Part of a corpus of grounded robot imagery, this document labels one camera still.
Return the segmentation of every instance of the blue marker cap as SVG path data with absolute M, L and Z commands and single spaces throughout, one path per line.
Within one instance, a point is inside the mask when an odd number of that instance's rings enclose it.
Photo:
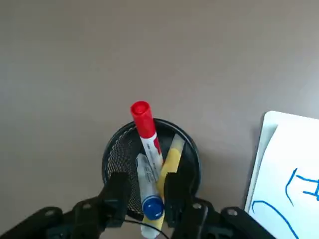
M 163 215 L 163 201 L 159 196 L 147 197 L 142 203 L 142 210 L 149 220 L 157 220 Z

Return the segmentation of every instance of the small whiteboard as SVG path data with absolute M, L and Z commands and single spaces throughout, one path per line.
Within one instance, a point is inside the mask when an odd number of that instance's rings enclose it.
M 319 120 L 265 114 L 245 211 L 277 239 L 319 239 Z

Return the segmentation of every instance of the red marker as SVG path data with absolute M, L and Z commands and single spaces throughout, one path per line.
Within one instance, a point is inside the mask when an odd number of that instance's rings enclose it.
M 151 107 L 145 101 L 137 101 L 131 106 L 131 114 L 140 135 L 146 156 L 150 162 L 153 175 L 157 181 L 163 165 L 163 157 L 159 147 L 160 144 L 155 130 Z

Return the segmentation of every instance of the black cable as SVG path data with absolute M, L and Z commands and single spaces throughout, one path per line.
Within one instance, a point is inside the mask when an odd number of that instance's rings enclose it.
M 166 239 L 169 239 L 169 237 L 164 233 L 162 232 L 161 230 L 157 229 L 156 227 L 153 227 L 151 225 L 148 225 L 146 223 L 141 223 L 141 222 L 138 222 L 138 221 L 133 221 L 133 220 L 127 220 L 127 219 L 124 219 L 124 222 L 126 223 L 132 223 L 132 224 L 138 224 L 138 225 L 144 225 L 146 227 L 149 227 L 149 228 L 153 228 L 154 230 L 158 231 L 160 234 L 162 234 Z

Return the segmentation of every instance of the screw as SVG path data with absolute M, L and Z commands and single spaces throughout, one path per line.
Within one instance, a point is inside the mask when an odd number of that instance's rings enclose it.
M 46 217 L 50 217 L 50 216 L 52 216 L 54 214 L 54 211 L 53 210 L 49 210 L 49 211 L 47 211 L 44 215 L 46 216 Z
M 231 215 L 231 216 L 237 216 L 238 215 L 238 213 L 237 213 L 237 211 L 235 209 L 228 209 L 227 213 L 228 213 L 228 215 Z
M 193 208 L 195 209 L 201 209 L 201 205 L 199 203 L 194 203 Z
M 91 205 L 89 203 L 83 205 L 83 209 L 89 209 L 89 208 L 91 208 Z

